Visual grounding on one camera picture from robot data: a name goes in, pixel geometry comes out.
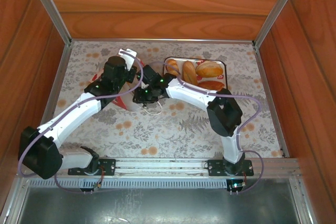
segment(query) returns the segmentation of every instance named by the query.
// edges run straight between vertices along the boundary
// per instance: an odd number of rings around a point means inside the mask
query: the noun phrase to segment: metal floor
[[[116,189],[96,195],[30,188],[19,223],[298,223],[287,179],[264,179],[255,190]]]

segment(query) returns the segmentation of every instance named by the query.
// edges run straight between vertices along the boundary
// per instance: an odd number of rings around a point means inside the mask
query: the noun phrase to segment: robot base
[[[225,159],[210,159],[207,161],[210,177],[215,176],[253,176],[253,166],[251,160],[243,159],[237,164],[231,164]]]
[[[114,175],[114,171],[116,170],[116,160],[115,159],[100,158],[98,160],[98,165],[103,168],[105,176]],[[97,173],[94,173],[92,175],[100,176],[101,173],[102,173],[102,170],[98,169]],[[85,169],[81,169],[81,168],[68,169],[68,175],[92,176],[86,173]]]

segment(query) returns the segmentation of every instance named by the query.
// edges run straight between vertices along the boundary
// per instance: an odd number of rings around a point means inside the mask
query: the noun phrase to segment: aluminum frame
[[[41,124],[44,124],[48,121],[50,121],[54,117],[54,112],[57,104],[57,100],[59,97],[59,94],[61,92],[62,84],[63,84],[63,79],[65,76],[65,73],[67,71],[69,59],[71,56],[71,51],[72,51],[72,45],[64,46],[63,53],[61,56],[60,63],[58,65],[58,69],[56,72],[56,76],[53,82],[53,85],[51,87],[51,91],[49,94],[49,98],[47,101],[46,108],[44,110],[42,119],[41,119]]]
[[[58,30],[62,40],[64,43],[68,46],[70,46],[71,43],[71,35],[61,17],[59,14],[58,9],[56,8],[56,5],[53,0],[41,0],[44,8],[46,9],[47,13],[49,14],[51,21],[54,23],[56,29]]]
[[[264,24],[262,25],[256,39],[255,39],[255,46],[259,48],[261,44],[263,43],[266,35],[270,31],[271,27],[273,26],[275,20],[280,15],[283,7],[287,3],[288,0],[277,0],[276,4],[270,11],[269,15],[267,16]]]
[[[300,222],[311,224],[317,223],[302,178],[290,177],[289,184]]]
[[[189,182],[189,184],[199,185],[209,182],[206,188],[216,188],[223,185],[224,179],[230,176],[208,177],[207,170],[204,168],[206,158],[117,158],[116,175],[104,178],[106,185],[113,184],[116,180],[146,179],[148,181],[173,181]],[[256,178],[260,174],[261,162],[258,158],[251,158]],[[264,179],[286,178],[290,181],[290,187],[297,207],[298,219],[301,223],[315,223],[314,215],[307,204],[309,202],[306,190],[302,183],[302,177],[298,161],[296,158],[264,158],[265,171]],[[99,176],[68,176],[60,175],[59,180],[63,185],[74,187],[78,183],[93,183]],[[29,187],[48,187],[54,188],[55,182],[51,178],[43,180],[38,177],[20,178],[16,177],[8,195],[4,210],[0,216],[0,224],[17,223],[20,217],[23,203],[25,201]]]
[[[288,151],[288,148],[287,148],[287,144],[286,144],[286,141],[285,141],[285,137],[284,137],[284,134],[282,132],[281,125],[280,125],[280,122],[279,122],[278,113],[277,113],[277,110],[275,108],[275,104],[274,104],[274,101],[273,101],[272,93],[271,93],[271,90],[269,88],[269,84],[268,84],[268,81],[267,81],[264,65],[262,63],[263,61],[261,60],[259,48],[254,46],[254,50],[255,50],[255,57],[256,57],[256,61],[257,61],[257,66],[258,66],[258,69],[259,69],[261,81],[263,82],[265,95],[266,95],[266,98],[267,98],[269,110],[270,110],[270,113],[271,113],[271,117],[272,117],[272,120],[273,120],[273,125],[274,125],[274,128],[275,128],[276,134],[277,134],[277,138],[278,138],[280,148],[282,149],[282,152],[283,152],[285,157],[290,157],[289,151]]]
[[[72,41],[108,41],[108,42],[162,42],[162,43],[199,43],[199,44],[248,44],[253,45],[252,40],[228,40],[228,39],[128,39],[128,38],[100,38],[100,39],[72,39]]]

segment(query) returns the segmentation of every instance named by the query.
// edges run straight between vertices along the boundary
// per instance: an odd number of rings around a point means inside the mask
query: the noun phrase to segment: white wire
[[[93,175],[97,174],[97,172],[99,172],[99,169],[97,169],[94,173],[87,173],[87,172],[84,172],[84,173],[86,175],[93,176]]]
[[[153,114],[153,113],[149,112],[149,111],[148,111],[147,109],[145,109],[143,106],[140,106],[140,105],[139,105],[139,107],[143,108],[143,109],[145,110],[145,112],[148,113],[149,115],[160,115],[160,114],[162,113],[162,111],[163,111],[163,108],[162,108],[162,105],[161,105],[160,102],[157,102],[157,103],[159,104],[159,106],[160,106],[160,108],[161,108],[161,111],[160,111],[159,113],[157,113],[157,114]]]

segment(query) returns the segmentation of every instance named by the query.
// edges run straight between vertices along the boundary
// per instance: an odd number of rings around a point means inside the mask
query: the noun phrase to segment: bread
[[[219,64],[208,60],[197,66],[196,74],[203,78],[212,78],[223,74],[223,69]]]
[[[197,79],[196,79],[196,71],[194,64],[190,61],[186,61],[183,63],[183,80],[197,86]]]
[[[202,81],[198,84],[200,88],[220,91],[225,86],[220,81]]]
[[[178,65],[177,65],[177,63],[176,63],[176,60],[170,59],[170,60],[167,60],[166,63],[169,64],[169,65],[171,65],[172,67],[174,67],[174,68],[177,69],[178,71],[180,71],[180,70],[179,70],[179,67],[178,67]],[[172,67],[170,67],[170,66],[166,66],[166,69],[167,69],[168,73],[171,73],[171,74],[173,74],[173,75],[175,75],[175,76],[178,76],[179,73],[178,73],[175,69],[173,69]]]

